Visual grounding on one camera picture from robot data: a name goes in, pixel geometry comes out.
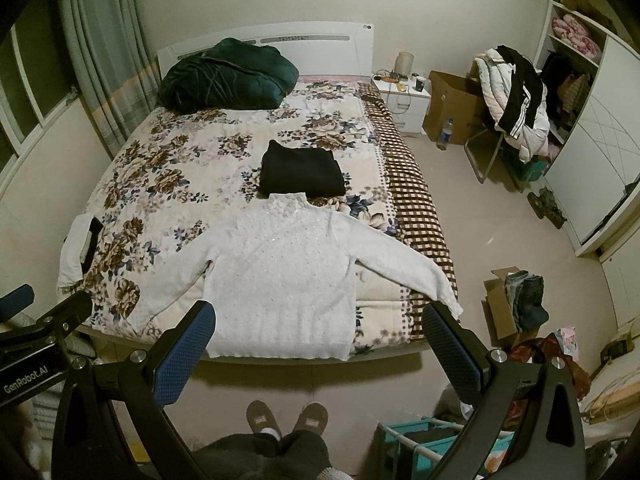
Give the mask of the grey green curtain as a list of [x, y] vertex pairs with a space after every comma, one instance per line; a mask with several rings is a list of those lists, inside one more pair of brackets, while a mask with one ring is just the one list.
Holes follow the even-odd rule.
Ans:
[[156, 107], [160, 86], [137, 0], [60, 0], [60, 9], [80, 93], [114, 156]]

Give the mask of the large cardboard box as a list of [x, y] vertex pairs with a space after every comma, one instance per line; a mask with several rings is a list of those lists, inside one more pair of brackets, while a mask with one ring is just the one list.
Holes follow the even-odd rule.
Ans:
[[423, 121], [423, 129], [434, 142], [442, 127], [452, 118], [454, 125], [450, 144], [463, 145], [473, 134], [480, 132], [485, 101], [480, 84], [470, 78], [432, 70], [430, 109]]

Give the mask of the grey slipper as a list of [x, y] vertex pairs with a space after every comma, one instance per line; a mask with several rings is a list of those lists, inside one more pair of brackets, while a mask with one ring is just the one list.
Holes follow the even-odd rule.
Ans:
[[322, 436], [326, 426], [328, 426], [329, 413], [326, 407], [320, 402], [307, 403], [298, 415], [294, 431], [309, 431]]
[[246, 408], [246, 419], [253, 434], [266, 434], [281, 440], [282, 434], [277, 419], [270, 407], [261, 400], [255, 400]]

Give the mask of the window frame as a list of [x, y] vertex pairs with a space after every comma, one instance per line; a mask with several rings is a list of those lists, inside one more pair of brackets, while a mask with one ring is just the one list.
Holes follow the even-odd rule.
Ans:
[[58, 0], [30, 0], [1, 40], [1, 184], [78, 96]]

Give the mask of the left grey slipper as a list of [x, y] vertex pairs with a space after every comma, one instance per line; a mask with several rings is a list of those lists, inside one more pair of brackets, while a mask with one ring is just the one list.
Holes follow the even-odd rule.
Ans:
[[270, 407], [261, 400], [255, 400], [246, 408], [246, 419], [253, 434], [266, 434], [281, 440], [282, 434], [277, 419]]

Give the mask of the brown checkered bed sheet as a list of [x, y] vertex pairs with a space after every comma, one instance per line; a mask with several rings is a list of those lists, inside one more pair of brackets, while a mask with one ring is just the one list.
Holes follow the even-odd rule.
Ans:
[[[356, 219], [399, 240], [434, 263], [458, 290], [454, 262], [430, 189], [404, 137], [393, 123], [381, 93], [370, 82], [358, 84], [364, 114], [372, 128], [378, 177], [360, 183], [352, 170], [346, 174], [346, 205]], [[384, 347], [413, 347], [424, 341], [422, 310], [427, 296], [399, 286], [360, 268], [356, 313], [355, 351]]]

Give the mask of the white knitted sweater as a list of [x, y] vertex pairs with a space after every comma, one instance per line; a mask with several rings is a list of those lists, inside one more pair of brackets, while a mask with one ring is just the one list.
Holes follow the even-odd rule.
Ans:
[[346, 361], [356, 330], [356, 266], [462, 315], [430, 258], [302, 194], [273, 194], [153, 266], [127, 322], [141, 333], [202, 280], [202, 297], [216, 312], [210, 356]]

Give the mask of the white bedside table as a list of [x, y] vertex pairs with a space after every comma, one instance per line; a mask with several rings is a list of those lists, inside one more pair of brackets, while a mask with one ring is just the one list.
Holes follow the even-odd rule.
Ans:
[[427, 82], [421, 91], [416, 91], [414, 81], [398, 84], [386, 81], [380, 75], [373, 75], [371, 79], [399, 132], [409, 136], [424, 134], [423, 122], [431, 106], [431, 84]]

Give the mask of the dark green folded quilt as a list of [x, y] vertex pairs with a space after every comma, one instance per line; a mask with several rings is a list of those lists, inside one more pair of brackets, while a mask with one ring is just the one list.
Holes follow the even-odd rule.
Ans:
[[275, 110], [295, 88], [299, 71], [275, 47], [224, 38], [163, 76], [158, 100], [178, 114], [209, 108]]

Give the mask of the white black folded garment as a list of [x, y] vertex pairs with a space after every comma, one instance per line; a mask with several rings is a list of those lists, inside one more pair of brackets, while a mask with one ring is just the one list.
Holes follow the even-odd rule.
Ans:
[[91, 252], [96, 248], [102, 228], [102, 223], [88, 212], [73, 220], [60, 253], [58, 288], [69, 288], [82, 280], [91, 266]]

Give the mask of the chair with piled jackets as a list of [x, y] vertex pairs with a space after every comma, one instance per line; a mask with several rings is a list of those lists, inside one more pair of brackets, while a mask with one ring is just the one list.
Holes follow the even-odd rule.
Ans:
[[[485, 104], [480, 131], [464, 142], [477, 181], [487, 180], [505, 145], [516, 151], [523, 165], [548, 156], [551, 122], [547, 114], [547, 87], [532, 62], [517, 50], [499, 46], [474, 58], [472, 77], [480, 83]], [[480, 168], [472, 142], [490, 132], [498, 140], [486, 167]]]

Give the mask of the small cardboard box with clothes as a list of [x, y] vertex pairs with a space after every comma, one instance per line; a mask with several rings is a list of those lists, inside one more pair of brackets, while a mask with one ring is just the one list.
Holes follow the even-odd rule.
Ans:
[[542, 305], [544, 278], [517, 266], [491, 270], [484, 283], [486, 321], [491, 342], [511, 349], [535, 339], [538, 330], [549, 321]]

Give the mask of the dark green shoes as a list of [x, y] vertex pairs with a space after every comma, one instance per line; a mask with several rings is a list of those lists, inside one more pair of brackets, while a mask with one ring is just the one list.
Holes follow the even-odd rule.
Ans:
[[555, 229], [560, 230], [566, 222], [564, 214], [556, 203], [551, 190], [542, 188], [538, 193], [529, 192], [527, 194], [529, 206], [539, 219], [547, 218], [551, 221]]

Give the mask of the white table lamp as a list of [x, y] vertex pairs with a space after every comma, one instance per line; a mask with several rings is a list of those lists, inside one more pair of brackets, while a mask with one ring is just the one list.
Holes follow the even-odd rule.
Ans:
[[399, 79], [408, 79], [411, 75], [414, 55], [407, 51], [400, 51], [394, 64], [394, 73]]

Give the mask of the right grey slipper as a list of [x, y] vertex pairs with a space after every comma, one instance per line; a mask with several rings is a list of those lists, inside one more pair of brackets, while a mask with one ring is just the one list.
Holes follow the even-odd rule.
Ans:
[[329, 413], [326, 407], [320, 402], [307, 403], [298, 415], [294, 431], [309, 431], [322, 436], [326, 426], [328, 426]]

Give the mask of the pink blanket on shelf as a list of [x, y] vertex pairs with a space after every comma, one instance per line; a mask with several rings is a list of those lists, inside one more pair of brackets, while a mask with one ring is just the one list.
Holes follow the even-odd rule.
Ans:
[[564, 44], [568, 44], [593, 62], [600, 61], [601, 48], [591, 38], [590, 31], [572, 14], [565, 14], [562, 18], [552, 18], [551, 27], [554, 36]]

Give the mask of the white bed headboard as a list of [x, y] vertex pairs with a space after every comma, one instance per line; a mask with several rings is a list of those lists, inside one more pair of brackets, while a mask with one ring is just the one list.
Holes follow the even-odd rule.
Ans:
[[374, 27], [352, 22], [289, 22], [246, 26], [210, 32], [157, 51], [160, 73], [178, 61], [234, 38], [270, 46], [292, 62], [303, 76], [363, 76], [373, 72]]

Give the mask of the white wardrobe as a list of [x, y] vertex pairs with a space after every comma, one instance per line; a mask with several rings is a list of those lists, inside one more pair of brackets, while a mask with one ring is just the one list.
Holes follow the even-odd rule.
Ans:
[[[552, 32], [552, 21], [571, 15], [601, 47], [587, 58]], [[584, 105], [546, 181], [567, 218], [565, 229], [582, 256], [601, 247], [639, 208], [639, 53], [622, 38], [551, 0], [534, 63], [566, 54], [593, 76]]]

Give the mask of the plastic water bottle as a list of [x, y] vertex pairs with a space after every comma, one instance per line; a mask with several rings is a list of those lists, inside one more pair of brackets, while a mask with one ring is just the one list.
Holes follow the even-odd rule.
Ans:
[[449, 145], [450, 138], [452, 136], [452, 130], [454, 130], [454, 118], [449, 118], [440, 128], [439, 135], [437, 138], [436, 146], [442, 150], [446, 151]]

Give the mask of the floral bed blanket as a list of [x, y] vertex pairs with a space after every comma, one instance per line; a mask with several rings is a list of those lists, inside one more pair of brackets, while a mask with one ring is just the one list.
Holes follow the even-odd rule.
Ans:
[[154, 110], [107, 167], [85, 208], [101, 225], [81, 281], [93, 302], [88, 329], [152, 342], [179, 321], [191, 294], [143, 332], [130, 328], [142, 276], [214, 223], [260, 202], [260, 165], [271, 142], [330, 151], [345, 193], [326, 206], [402, 240], [406, 231], [374, 128], [383, 116], [370, 82], [347, 76], [299, 79], [274, 110]]

